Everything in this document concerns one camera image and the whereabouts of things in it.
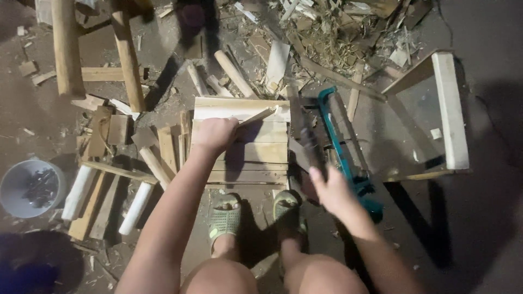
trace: dirt floor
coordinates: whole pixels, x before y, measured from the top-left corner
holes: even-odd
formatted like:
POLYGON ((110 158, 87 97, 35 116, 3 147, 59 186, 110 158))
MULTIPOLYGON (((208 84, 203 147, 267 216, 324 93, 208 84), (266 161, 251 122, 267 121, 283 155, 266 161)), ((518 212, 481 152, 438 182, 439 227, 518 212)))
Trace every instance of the dirt floor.
MULTIPOLYGON (((523 127, 523 89, 519 86, 523 78, 519 57, 523 39, 517 4, 483 0, 434 2, 435 8, 416 29, 423 44, 418 56, 425 56, 434 48, 455 49, 473 173, 379 184, 379 179, 391 172, 417 171, 418 162, 442 153, 442 142, 417 135, 441 128, 435 83, 427 80, 387 104, 360 94, 354 127, 374 178, 378 179, 374 181, 376 197, 385 205, 379 228, 430 292, 521 292, 523 281, 517 273, 523 264, 523 156, 517 150, 523 145, 519 134, 523 127), (406 117, 412 119, 410 125, 405 123, 406 117), (420 147, 426 146, 427 139, 430 150, 420 147)), ((168 3, 154 1, 160 10, 168 3)), ((102 10, 99 17, 91 17, 85 24, 100 28, 79 39, 83 66, 119 66, 112 27, 103 25, 107 19, 107 12, 102 10)), ((243 39, 228 23, 220 25, 221 46, 230 45, 245 74, 255 80, 256 69, 265 66, 252 49, 244 49, 243 39)), ((144 93, 147 104, 155 105, 134 128, 177 123, 180 110, 194 107, 197 92, 187 72, 179 73, 183 60, 177 44, 176 19, 170 16, 144 23, 135 17, 131 28, 135 38, 142 36, 137 55, 141 66, 150 69, 150 78, 143 83, 152 86, 144 93), (178 90, 177 94, 169 90, 171 86, 178 90)), ((210 40, 208 45, 215 44, 210 40)), ((36 25, 33 9, 16 1, 0 1, 0 52, 0 175, 20 161, 37 157, 55 163, 72 180, 77 170, 76 136, 88 119, 82 109, 58 98, 55 78, 35 87, 30 78, 21 77, 18 72, 19 64, 26 60, 37 61, 40 73, 54 69, 52 30, 36 25), (16 36, 20 25, 29 31, 27 36, 16 36), (28 42, 32 45, 23 49, 28 42), (26 133, 24 128, 35 135, 26 133)), ((217 78, 222 76, 207 58, 198 64, 199 70, 205 69, 217 78)), ((382 89, 390 83, 390 79, 379 77, 376 87, 382 89)), ((309 84, 303 96, 316 97, 330 85, 328 81, 309 84)), ((126 101, 122 82, 87 82, 85 86, 88 93, 126 101)), ((342 97, 349 95, 349 90, 342 87, 338 91, 342 97)), ((118 154, 115 162, 146 171, 134 145, 122 146, 118 154)), ((115 204, 121 211, 111 220, 114 232, 109 240, 105 244, 92 239, 81 243, 95 249, 95 253, 73 247, 66 224, 59 217, 52 217, 54 211, 38 218, 18 219, 2 210, 0 231, 20 233, 12 243, 15 258, 35 257, 59 265, 61 276, 56 293, 113 292, 114 281, 98 263, 92 271, 89 257, 95 256, 116 278, 121 276, 140 231, 125 238, 116 231, 132 200, 127 195, 133 195, 136 188, 121 181, 115 204)), ((276 235, 271 226, 272 191, 231 191, 245 199, 245 207, 250 208, 244 210, 247 225, 240 234, 245 264, 258 278, 261 293, 282 292, 276 235)), ((213 189, 202 195, 183 259, 182 279, 209 256, 206 218, 213 199, 223 192, 213 189)), ((160 194, 160 189, 154 192, 138 227, 160 194)), ((310 252, 327 254, 359 268, 354 250, 337 236, 331 216, 308 204, 304 211, 309 224, 310 252)))

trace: concrete floor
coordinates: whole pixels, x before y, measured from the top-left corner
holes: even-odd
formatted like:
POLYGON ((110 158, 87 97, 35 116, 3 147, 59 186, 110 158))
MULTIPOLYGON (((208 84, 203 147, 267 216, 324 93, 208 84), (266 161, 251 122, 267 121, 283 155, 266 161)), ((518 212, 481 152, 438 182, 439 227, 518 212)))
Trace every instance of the concrete floor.
MULTIPOLYGON (((31 34, 38 36, 31 40, 33 45, 26 49, 26 54, 30 60, 38 62, 41 73, 54 68, 54 60, 52 32, 32 26, 35 20, 30 9, 14 3, 0 2, 0 51, 3 53, 0 55, 3 93, 0 99, 0 174, 32 156, 68 166, 74 171, 74 137, 79 129, 77 121, 81 121, 81 111, 58 99, 55 80, 34 87, 30 79, 18 75, 17 67, 24 58, 20 44, 25 43, 15 36, 18 25, 30 27, 31 34), (26 134, 23 128, 34 131, 36 136, 26 134)), ((455 49, 460 61, 458 73, 464 73, 460 76, 466 82, 461 99, 474 172, 433 181, 377 185, 378 197, 385 204, 384 220, 379 228, 393 228, 383 231, 385 237, 400 245, 399 252, 409 266, 419 266, 416 275, 430 292, 521 292, 523 281, 517 274, 523 265, 519 246, 523 242, 520 184, 523 183, 523 155, 517 152, 523 145, 523 137, 519 136, 523 125, 520 101, 523 88, 518 83, 523 77, 523 61, 519 58, 519 49, 523 47, 519 32, 523 22, 519 13, 521 5, 515 0, 442 0, 440 6, 442 17, 435 8, 417 28, 424 44, 419 56, 434 48, 455 49)), ((134 36, 144 35, 143 50, 138 58, 152 69, 153 80, 168 64, 169 53, 175 49, 177 32, 173 27, 175 24, 168 19, 147 26, 138 18, 132 20, 134 36)), ((241 46, 236 37, 224 33, 223 40, 232 47, 241 46)), ((102 66, 105 62, 118 66, 110 27, 86 35, 80 42, 84 66, 102 66)), ((244 60, 242 67, 247 74, 254 75, 250 69, 256 64, 250 62, 259 61, 240 58, 244 60)), ((191 85, 188 77, 181 75, 174 83, 180 94, 161 97, 161 105, 136 127, 176 122, 177 118, 169 114, 192 107, 190 99, 183 98, 196 94, 192 87, 186 86, 191 85)), ((86 83, 86 86, 90 93, 102 97, 125 95, 122 83, 86 83)), ((325 86, 311 86, 306 94, 317 95, 325 86)), ((439 110, 434 107, 437 96, 431 89, 428 81, 412 92, 399 95, 400 102, 423 128, 431 128, 438 118, 439 110)), ((345 89, 339 91, 347 96, 345 89)), ((406 173, 415 169, 413 150, 422 158, 425 156, 390 105, 361 97, 354 125, 358 138, 365 140, 361 145, 377 177, 393 168, 406 173)), ((136 157, 135 150, 127 150, 127 154, 136 157)), ((270 227, 271 194, 267 191, 236 192, 250 204, 252 214, 248 219, 256 224, 251 226, 254 230, 250 233, 258 234, 266 241, 266 246, 257 247, 251 245, 259 239, 242 243, 245 248, 256 248, 249 252, 254 258, 248 263, 256 276, 267 272, 259 279, 261 292, 280 292, 278 262, 271 237, 274 235, 271 235, 270 227)), ((197 221, 193 229, 184 256, 183 275, 203 260, 209 250, 204 219, 216 193, 206 191, 202 195, 198 213, 201 221, 197 221)), ((344 262, 343 243, 332 236, 336 230, 333 221, 320 210, 307 208, 306 212, 311 253, 328 253, 344 262)), ((3 217, 0 221, 2 232, 25 232, 34 228, 57 231, 52 236, 32 234, 34 240, 51 240, 52 244, 67 249, 55 256, 58 262, 68 266, 64 267, 64 272, 69 274, 62 276, 61 281, 66 283, 57 292, 108 291, 108 281, 102 274, 88 269, 87 255, 72 250, 65 235, 59 233, 60 222, 18 220, 3 211, 0 216, 3 217)), ((110 270, 117 277, 123 272, 133 249, 133 240, 124 241, 126 243, 117 242, 119 244, 109 249, 110 270)), ((87 242, 85 245, 99 247, 100 244, 87 242)))

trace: slipper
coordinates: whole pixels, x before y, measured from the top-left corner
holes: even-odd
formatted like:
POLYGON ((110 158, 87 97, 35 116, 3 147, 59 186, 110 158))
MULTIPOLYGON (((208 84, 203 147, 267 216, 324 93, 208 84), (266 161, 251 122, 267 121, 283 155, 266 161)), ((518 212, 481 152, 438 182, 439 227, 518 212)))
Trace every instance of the slipper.
POLYGON ((229 204, 232 209, 212 209, 212 217, 209 223, 209 238, 211 239, 212 248, 216 239, 223 234, 237 235, 240 229, 240 216, 242 205, 233 194, 221 195, 216 207, 223 207, 229 204))
POLYGON ((301 203, 288 190, 281 191, 274 198, 272 215, 278 228, 296 229, 300 234, 307 235, 307 223, 300 214, 301 203))

